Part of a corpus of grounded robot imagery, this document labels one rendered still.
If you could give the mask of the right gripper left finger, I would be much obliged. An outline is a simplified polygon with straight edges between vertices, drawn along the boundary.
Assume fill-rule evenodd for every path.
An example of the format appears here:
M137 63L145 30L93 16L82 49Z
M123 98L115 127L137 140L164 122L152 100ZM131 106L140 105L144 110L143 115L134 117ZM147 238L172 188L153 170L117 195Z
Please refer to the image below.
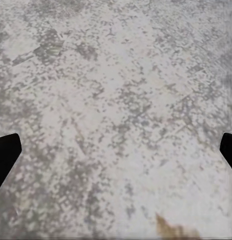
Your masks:
M21 141L17 133L0 137L0 186L21 152Z

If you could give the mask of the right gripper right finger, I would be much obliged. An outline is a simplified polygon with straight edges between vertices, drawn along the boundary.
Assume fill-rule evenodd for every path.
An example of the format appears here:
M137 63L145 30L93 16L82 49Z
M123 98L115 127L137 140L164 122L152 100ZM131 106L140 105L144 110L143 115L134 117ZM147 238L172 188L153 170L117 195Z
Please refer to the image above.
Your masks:
M224 133L220 145L220 151L232 168L232 134Z

